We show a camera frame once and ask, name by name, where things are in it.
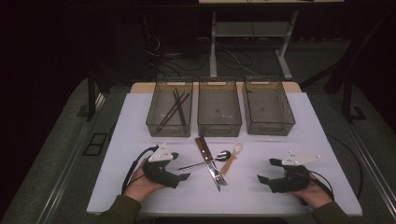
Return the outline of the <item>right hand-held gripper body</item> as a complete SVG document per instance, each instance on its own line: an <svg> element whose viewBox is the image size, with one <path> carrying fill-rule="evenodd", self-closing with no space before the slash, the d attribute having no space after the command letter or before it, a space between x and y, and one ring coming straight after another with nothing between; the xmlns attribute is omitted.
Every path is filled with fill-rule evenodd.
<svg viewBox="0 0 396 224"><path fill-rule="evenodd" d="M270 180L268 184L273 193L298 191L306 188L310 183L310 174L305 165L309 162L319 161L319 155L311 155L290 151L282 160L284 176Z"/></svg>

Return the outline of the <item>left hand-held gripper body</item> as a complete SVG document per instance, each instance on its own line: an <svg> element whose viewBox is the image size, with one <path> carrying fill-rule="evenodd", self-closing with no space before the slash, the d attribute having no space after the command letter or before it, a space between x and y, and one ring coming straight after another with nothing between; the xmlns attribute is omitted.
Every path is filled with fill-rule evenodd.
<svg viewBox="0 0 396 224"><path fill-rule="evenodd" d="M168 145L165 143L159 145L147 158L143 171L150 181L175 189L180 182L179 175L165 170L165 167L172 161L171 153Z"/></svg>

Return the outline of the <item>black-handled metal spoon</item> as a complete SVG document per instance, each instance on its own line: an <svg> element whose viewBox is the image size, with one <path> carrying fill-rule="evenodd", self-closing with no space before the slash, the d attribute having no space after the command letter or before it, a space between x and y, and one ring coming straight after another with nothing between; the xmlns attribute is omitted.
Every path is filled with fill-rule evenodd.
<svg viewBox="0 0 396 224"><path fill-rule="evenodd" d="M224 151L221 151L217 155L217 157L215 159L213 159L213 161L227 161L230 158L231 158L231 152L229 150L224 150ZM186 171L186 170L189 170L189 169L192 169L192 168L204 165L204 164L207 164L207 161L203 161L203 162L196 163L193 165L181 167L181 168L179 168L179 171Z"/></svg>

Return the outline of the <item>smoky clear plastic bin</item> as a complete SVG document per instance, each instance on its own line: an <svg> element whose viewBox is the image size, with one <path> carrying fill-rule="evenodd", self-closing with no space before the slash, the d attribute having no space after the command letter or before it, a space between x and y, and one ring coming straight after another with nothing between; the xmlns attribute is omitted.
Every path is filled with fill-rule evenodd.
<svg viewBox="0 0 396 224"><path fill-rule="evenodd" d="M203 137L237 137L242 117L234 77L199 79L198 134Z"/></svg>
<svg viewBox="0 0 396 224"><path fill-rule="evenodd" d="M182 104L187 124L182 125L178 111L157 132L171 106L175 102L173 91L178 89L180 94L189 94L190 97ZM152 137L189 137L191 135L191 105L193 96L193 79L189 77L159 77L156 81L154 93L148 111L146 125Z"/></svg>
<svg viewBox="0 0 396 224"><path fill-rule="evenodd" d="M246 77L243 101L248 134L287 136L296 123L278 77Z"/></svg>

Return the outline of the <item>wooden-handled clear spoon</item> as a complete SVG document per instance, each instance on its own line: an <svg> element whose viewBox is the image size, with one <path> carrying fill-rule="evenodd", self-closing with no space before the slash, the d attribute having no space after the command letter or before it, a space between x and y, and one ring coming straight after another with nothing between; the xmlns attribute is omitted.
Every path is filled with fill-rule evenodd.
<svg viewBox="0 0 396 224"><path fill-rule="evenodd" d="M241 143L236 143L236 144L234 145L234 147L233 147L233 153L231 154L230 159L228 159L228 160L224 163L223 167L222 167L221 170L220 170L220 172L221 172L223 175L226 175L226 174L227 174L227 172L229 171L229 169L230 169L230 167L231 167L233 161L237 159L237 155L238 155L243 149L244 149L244 145L241 144Z"/></svg>

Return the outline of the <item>person's left hand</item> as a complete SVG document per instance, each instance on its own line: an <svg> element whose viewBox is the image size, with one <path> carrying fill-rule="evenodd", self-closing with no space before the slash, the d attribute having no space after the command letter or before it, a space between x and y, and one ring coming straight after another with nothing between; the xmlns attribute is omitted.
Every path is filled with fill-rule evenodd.
<svg viewBox="0 0 396 224"><path fill-rule="evenodd" d="M131 181L123 192L124 196L132 198L140 203L145 201L151 193L159 189L164 189L163 185L152 182L146 178L143 171L143 165L145 163L146 161L142 161L141 164L136 168L131 176Z"/></svg>

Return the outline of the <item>person's right hand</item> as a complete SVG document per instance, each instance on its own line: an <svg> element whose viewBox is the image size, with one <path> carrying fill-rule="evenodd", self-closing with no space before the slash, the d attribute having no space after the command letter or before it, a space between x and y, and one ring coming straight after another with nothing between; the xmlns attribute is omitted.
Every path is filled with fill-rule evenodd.
<svg viewBox="0 0 396 224"><path fill-rule="evenodd" d="M313 181L316 177L313 174L310 174L310 177L312 180L305 189L292 191L290 194L304 200L312 209L318 209L325 204L331 203L332 198Z"/></svg>

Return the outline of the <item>black metal stand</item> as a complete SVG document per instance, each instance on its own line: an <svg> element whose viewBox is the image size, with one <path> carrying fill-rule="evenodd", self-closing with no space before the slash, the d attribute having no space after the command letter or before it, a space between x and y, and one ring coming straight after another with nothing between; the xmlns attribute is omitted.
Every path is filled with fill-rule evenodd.
<svg viewBox="0 0 396 224"><path fill-rule="evenodd" d="M352 81L344 82L342 113L348 123L354 120L366 120L366 116L358 106L352 104Z"/></svg>
<svg viewBox="0 0 396 224"><path fill-rule="evenodd" d="M102 74L98 66L92 67L87 76L88 85L88 103L80 108L78 116L85 118L87 121L91 121L98 111L97 106L99 105L99 95L103 88Z"/></svg>

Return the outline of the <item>wooden-handled table knife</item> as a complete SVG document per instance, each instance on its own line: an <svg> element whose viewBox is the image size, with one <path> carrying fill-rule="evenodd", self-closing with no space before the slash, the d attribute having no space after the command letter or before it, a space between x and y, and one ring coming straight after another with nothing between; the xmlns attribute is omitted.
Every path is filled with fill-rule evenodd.
<svg viewBox="0 0 396 224"><path fill-rule="evenodd" d="M213 157L207 147L205 139L203 137L196 137L195 143L197 144L200 153L203 156L204 162L206 163L208 171L211 174L217 189L220 190L219 170L215 167L215 164L213 162Z"/></svg>

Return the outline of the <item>aluminium rail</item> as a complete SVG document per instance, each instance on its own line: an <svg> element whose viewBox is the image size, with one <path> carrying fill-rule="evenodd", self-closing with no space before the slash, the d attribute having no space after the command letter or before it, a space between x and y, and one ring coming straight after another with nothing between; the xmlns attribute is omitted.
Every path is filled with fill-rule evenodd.
<svg viewBox="0 0 396 224"><path fill-rule="evenodd" d="M368 121L348 123L346 129L363 168L363 223L396 224L396 135L386 125Z"/></svg>
<svg viewBox="0 0 396 224"><path fill-rule="evenodd" d="M66 191L67 185L76 169L78 158L82 154L84 146L86 144L86 139L90 135L91 128L97 120L97 113L99 113L106 101L106 97L99 93L97 96L93 97L93 103L89 105L93 106L93 115L90 120L84 119L82 126L79 130L78 136L73 141L73 147L70 151L69 157L64 165L64 168L58 175L58 179L55 185L50 191L49 198L46 200L45 206L43 207L37 222L35 224L50 224L51 220L58 208L62 197Z"/></svg>

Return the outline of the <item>white metal desk frame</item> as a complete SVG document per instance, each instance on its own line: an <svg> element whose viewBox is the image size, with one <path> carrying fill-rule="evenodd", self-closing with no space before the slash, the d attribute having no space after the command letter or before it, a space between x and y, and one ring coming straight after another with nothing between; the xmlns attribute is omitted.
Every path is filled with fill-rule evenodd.
<svg viewBox="0 0 396 224"><path fill-rule="evenodd" d="M285 79L292 79L285 54L299 12L292 11L287 21L219 21L216 11L212 12L209 73L218 74L216 43L218 37L282 37L282 45L275 50L276 59Z"/></svg>

